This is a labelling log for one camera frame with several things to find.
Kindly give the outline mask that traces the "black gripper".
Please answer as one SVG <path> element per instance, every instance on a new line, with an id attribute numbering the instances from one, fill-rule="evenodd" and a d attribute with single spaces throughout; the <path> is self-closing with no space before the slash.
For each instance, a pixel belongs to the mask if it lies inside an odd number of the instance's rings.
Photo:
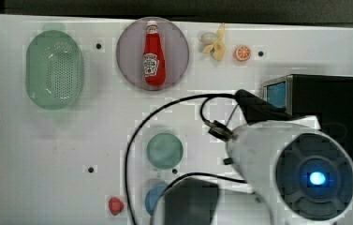
<path id="1" fill-rule="evenodd" d="M 288 121 L 292 119 L 290 114 L 279 110 L 272 104 L 246 90 L 238 90 L 235 94 L 235 100 L 243 111 L 244 119 L 248 124 L 268 120 Z"/>

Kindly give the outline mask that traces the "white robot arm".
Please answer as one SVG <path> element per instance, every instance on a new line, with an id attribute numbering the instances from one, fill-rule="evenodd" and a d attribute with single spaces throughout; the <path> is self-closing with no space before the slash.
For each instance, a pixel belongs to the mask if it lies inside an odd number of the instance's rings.
<path id="1" fill-rule="evenodd" d="M 211 132 L 252 189 L 222 190 L 187 175 L 160 197 L 151 225 L 335 225 L 353 204 L 353 162 L 314 125 L 245 91 L 234 95 L 245 124 Z"/>

